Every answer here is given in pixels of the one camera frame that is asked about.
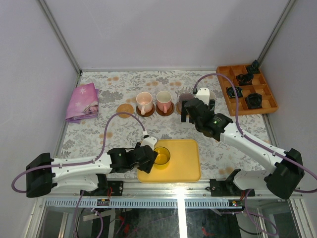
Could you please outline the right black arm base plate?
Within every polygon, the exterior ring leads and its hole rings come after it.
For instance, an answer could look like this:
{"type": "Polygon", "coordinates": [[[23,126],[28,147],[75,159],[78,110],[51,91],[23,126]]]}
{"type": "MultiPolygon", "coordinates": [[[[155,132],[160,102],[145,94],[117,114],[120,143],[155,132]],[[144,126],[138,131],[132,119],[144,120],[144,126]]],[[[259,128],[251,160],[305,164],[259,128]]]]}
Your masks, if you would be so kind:
{"type": "Polygon", "coordinates": [[[233,197],[246,195],[246,190],[239,189],[232,180],[216,180],[210,179],[210,185],[205,188],[205,190],[211,193],[211,196],[215,197],[233,197]]]}

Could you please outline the light pink mug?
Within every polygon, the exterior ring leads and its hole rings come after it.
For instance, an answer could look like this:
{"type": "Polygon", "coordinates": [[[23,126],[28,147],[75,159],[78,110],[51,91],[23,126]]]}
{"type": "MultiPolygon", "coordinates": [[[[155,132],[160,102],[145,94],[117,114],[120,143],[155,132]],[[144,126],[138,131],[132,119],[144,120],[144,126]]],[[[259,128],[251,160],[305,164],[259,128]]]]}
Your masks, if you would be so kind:
{"type": "Polygon", "coordinates": [[[148,92],[141,92],[136,97],[137,107],[141,112],[141,115],[149,113],[153,108],[153,98],[148,92]]]}

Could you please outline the purple mug black handle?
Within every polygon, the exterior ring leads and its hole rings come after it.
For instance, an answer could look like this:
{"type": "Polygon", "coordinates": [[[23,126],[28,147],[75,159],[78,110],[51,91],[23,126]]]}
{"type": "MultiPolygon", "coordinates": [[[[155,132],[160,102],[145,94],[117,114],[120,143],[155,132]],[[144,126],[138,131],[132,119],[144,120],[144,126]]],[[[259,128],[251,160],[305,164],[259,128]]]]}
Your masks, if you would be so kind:
{"type": "Polygon", "coordinates": [[[190,100],[194,99],[194,97],[195,96],[193,94],[191,94],[191,93],[188,93],[188,92],[182,93],[178,97],[178,102],[180,104],[182,104],[183,102],[187,102],[187,101],[190,101],[190,100]]]}

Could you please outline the light blue mug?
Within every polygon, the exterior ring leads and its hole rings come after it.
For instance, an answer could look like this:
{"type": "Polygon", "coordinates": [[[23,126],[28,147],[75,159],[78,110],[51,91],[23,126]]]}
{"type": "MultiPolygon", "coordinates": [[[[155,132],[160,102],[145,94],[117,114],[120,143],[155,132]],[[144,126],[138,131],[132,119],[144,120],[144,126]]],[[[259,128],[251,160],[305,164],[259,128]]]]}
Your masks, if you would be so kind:
{"type": "Polygon", "coordinates": [[[210,97],[209,97],[210,100],[215,100],[216,99],[216,95],[213,91],[210,91],[210,97]]]}

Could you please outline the woven rattan coaster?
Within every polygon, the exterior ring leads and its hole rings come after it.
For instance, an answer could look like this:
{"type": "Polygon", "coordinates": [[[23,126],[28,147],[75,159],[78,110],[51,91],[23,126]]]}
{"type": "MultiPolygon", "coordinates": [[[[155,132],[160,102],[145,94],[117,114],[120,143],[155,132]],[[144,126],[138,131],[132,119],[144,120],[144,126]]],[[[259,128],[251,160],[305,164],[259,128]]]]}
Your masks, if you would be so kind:
{"type": "Polygon", "coordinates": [[[132,107],[132,105],[125,103],[125,104],[121,104],[120,106],[118,106],[118,108],[116,109],[117,113],[121,113],[118,116],[120,118],[126,119],[128,117],[130,117],[129,114],[133,114],[134,113],[134,109],[132,107]]]}
{"type": "Polygon", "coordinates": [[[176,110],[181,115],[181,105],[179,104],[179,102],[176,103],[176,110]]]}

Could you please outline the yellow mug black handle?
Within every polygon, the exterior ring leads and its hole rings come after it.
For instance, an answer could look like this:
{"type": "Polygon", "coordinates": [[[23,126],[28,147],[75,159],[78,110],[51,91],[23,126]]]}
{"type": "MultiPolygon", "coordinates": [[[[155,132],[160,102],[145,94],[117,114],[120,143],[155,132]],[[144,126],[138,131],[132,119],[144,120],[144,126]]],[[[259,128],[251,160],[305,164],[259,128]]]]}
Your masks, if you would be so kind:
{"type": "Polygon", "coordinates": [[[170,162],[170,151],[165,147],[157,147],[154,151],[157,152],[154,167],[159,170],[166,169],[170,162]]]}

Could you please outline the brown wooden coaster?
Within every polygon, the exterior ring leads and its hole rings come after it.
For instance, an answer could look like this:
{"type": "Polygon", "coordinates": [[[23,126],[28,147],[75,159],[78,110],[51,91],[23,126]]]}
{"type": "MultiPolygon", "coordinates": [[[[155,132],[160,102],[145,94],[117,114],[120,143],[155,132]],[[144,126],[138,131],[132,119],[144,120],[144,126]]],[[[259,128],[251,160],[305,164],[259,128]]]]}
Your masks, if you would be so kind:
{"type": "Polygon", "coordinates": [[[152,104],[152,109],[149,112],[145,113],[144,115],[141,114],[141,110],[136,106],[136,112],[141,117],[149,117],[155,112],[155,106],[154,104],[152,104]]]}
{"type": "Polygon", "coordinates": [[[163,116],[163,117],[167,117],[167,116],[170,116],[173,112],[174,112],[174,109],[175,109],[175,105],[173,103],[171,103],[171,106],[170,108],[167,110],[167,113],[164,113],[163,111],[161,111],[158,107],[158,105],[156,105],[156,112],[160,115],[160,116],[163,116]]]}

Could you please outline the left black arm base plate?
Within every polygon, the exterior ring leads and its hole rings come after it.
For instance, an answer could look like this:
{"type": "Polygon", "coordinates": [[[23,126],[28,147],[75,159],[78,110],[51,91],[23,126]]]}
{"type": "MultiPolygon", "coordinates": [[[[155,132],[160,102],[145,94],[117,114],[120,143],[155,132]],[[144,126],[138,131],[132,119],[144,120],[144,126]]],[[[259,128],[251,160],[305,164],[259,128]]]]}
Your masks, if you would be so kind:
{"type": "Polygon", "coordinates": [[[111,180],[107,183],[97,185],[93,191],[84,191],[84,196],[106,196],[106,197],[121,197],[123,195],[124,182],[121,180],[111,180]]]}

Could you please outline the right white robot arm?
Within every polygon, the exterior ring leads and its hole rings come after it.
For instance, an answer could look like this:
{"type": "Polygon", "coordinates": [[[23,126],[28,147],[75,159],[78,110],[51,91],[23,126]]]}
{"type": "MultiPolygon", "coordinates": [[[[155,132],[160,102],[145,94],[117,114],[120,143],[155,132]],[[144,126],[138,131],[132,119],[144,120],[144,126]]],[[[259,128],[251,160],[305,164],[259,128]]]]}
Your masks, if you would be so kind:
{"type": "Polygon", "coordinates": [[[289,199],[305,172],[302,169],[301,153],[295,149],[285,151],[274,147],[238,128],[237,124],[223,114],[216,114],[200,99],[194,98],[182,104],[198,132],[216,141],[228,144],[243,152],[265,170],[263,181],[253,179],[240,171],[226,183],[230,195],[238,195],[244,189],[260,188],[268,190],[281,199],[289,199]]]}

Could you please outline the white mug pink handle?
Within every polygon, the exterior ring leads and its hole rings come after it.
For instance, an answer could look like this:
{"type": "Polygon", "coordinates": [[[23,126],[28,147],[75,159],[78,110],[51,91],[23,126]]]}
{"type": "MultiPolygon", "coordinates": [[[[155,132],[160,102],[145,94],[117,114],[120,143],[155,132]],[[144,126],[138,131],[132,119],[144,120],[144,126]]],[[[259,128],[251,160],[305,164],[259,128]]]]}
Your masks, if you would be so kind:
{"type": "Polygon", "coordinates": [[[167,113],[172,103],[172,95],[168,91],[160,91],[157,93],[157,106],[163,112],[167,113]]]}

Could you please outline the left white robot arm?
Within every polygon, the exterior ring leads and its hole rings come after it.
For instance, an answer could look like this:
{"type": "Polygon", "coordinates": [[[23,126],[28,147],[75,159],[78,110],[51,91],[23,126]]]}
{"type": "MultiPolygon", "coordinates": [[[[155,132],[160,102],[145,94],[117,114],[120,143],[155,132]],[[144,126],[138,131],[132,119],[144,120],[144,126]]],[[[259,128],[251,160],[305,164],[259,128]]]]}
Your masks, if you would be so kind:
{"type": "Polygon", "coordinates": [[[26,196],[35,198],[71,192],[109,195],[108,174],[123,174],[133,168],[149,173],[157,155],[149,145],[136,145],[133,149],[113,148],[100,157],[77,158],[73,162],[43,153],[26,167],[26,196]]]}

